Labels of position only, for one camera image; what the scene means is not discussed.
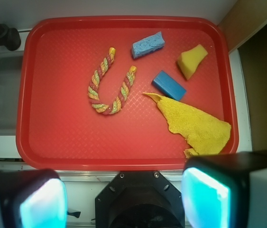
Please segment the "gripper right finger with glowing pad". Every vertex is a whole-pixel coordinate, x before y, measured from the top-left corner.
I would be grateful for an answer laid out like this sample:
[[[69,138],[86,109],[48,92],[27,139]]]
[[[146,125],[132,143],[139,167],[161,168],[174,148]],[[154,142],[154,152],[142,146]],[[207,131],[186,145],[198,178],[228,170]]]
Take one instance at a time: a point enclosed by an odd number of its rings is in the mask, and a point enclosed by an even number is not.
[[[267,150],[192,157],[181,192],[194,228],[267,228]]]

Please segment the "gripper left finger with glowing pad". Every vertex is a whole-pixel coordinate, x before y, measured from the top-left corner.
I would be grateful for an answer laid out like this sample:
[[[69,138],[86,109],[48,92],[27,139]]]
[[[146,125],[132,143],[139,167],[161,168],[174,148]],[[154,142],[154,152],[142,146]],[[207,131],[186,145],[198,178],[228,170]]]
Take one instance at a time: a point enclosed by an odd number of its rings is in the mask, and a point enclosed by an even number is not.
[[[65,228],[65,184],[51,169],[0,171],[0,228]]]

